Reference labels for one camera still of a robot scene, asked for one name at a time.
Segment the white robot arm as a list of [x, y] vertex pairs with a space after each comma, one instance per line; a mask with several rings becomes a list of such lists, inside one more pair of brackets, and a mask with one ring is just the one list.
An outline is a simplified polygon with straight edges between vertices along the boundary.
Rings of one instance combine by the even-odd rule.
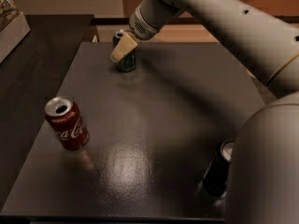
[[143, 0], [110, 58], [120, 61], [187, 11], [276, 96], [243, 126], [232, 153], [225, 224], [299, 224], [297, 28], [239, 0]]

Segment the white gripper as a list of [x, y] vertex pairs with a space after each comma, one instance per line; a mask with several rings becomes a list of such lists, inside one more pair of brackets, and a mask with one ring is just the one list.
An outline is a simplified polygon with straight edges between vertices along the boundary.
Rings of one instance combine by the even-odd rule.
[[131, 32], [116, 33], [115, 35], [119, 42], [110, 54], [110, 59], [113, 63], [118, 63], [137, 47], [135, 36], [139, 40], [150, 40], [159, 32], [159, 29], [150, 26], [144, 20], [140, 7], [137, 7], [130, 17], [129, 26], [134, 35]]

